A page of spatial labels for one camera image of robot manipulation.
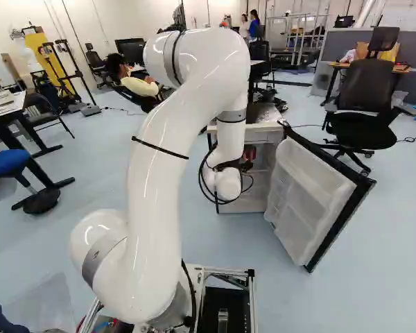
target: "robotic arm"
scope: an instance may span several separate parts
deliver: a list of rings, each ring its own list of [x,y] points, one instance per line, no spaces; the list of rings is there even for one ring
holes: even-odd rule
[[[127,323],[170,327],[186,313],[178,198],[200,129],[218,117],[218,146],[204,166],[207,186],[225,198],[241,193],[240,173],[216,165],[242,156],[250,55],[230,29],[161,33],[144,49],[148,72],[178,87],[133,137],[128,213],[99,210],[71,233],[76,268],[98,299]]]

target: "refrigerator door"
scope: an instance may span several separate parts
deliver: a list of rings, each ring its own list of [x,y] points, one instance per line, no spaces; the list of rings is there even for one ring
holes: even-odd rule
[[[375,181],[290,127],[284,132],[264,216],[295,264],[312,272]]]

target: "yellow panel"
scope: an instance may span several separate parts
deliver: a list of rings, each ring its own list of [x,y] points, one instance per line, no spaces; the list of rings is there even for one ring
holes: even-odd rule
[[[43,69],[47,72],[48,77],[51,80],[51,82],[57,87],[59,87],[60,83],[58,82],[57,76],[55,76],[53,69],[51,68],[49,63],[45,60],[44,56],[42,56],[38,51],[39,47],[43,46],[43,43],[47,43],[47,42],[48,40],[46,36],[44,35],[44,33],[32,33],[30,35],[25,36],[26,46],[34,51],[37,61],[39,62],[39,64],[41,64]],[[51,61],[51,64],[53,65],[55,71],[57,72],[58,77],[64,78],[66,76],[66,73],[63,71],[54,53],[49,54],[49,60]],[[69,91],[71,91],[73,94],[77,94],[77,92],[68,82],[68,80],[65,80],[63,82],[65,83]]]

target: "chair armrest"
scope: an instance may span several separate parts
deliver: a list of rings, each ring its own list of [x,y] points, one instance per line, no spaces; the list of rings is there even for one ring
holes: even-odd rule
[[[324,106],[325,111],[327,112],[337,112],[338,111],[338,106],[333,102],[325,104]]]

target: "stool seat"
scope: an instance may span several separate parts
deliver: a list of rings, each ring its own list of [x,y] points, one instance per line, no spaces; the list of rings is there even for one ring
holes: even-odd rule
[[[0,177],[6,176],[13,171],[23,168],[31,158],[29,153],[22,149],[10,149],[0,151]]]

